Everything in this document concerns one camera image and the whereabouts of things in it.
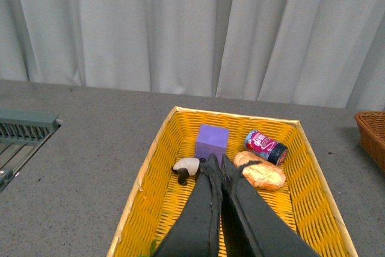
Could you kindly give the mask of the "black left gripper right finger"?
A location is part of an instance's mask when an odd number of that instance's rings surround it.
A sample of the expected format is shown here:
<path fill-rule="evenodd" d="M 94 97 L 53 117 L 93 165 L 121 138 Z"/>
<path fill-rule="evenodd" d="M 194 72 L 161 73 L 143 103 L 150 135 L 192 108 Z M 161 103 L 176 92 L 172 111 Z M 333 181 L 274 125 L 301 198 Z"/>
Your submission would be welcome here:
<path fill-rule="evenodd" d="M 221 222 L 227 256 L 318 256 L 223 156 Z"/>

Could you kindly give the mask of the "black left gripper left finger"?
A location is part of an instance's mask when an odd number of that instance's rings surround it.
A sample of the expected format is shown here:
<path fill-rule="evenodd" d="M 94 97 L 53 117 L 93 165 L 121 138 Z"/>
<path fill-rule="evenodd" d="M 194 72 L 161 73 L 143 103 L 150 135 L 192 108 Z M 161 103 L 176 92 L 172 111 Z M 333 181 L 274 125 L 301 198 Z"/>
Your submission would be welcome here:
<path fill-rule="evenodd" d="M 210 154 L 179 218 L 153 256 L 217 256 L 221 218 L 221 170 Z"/>

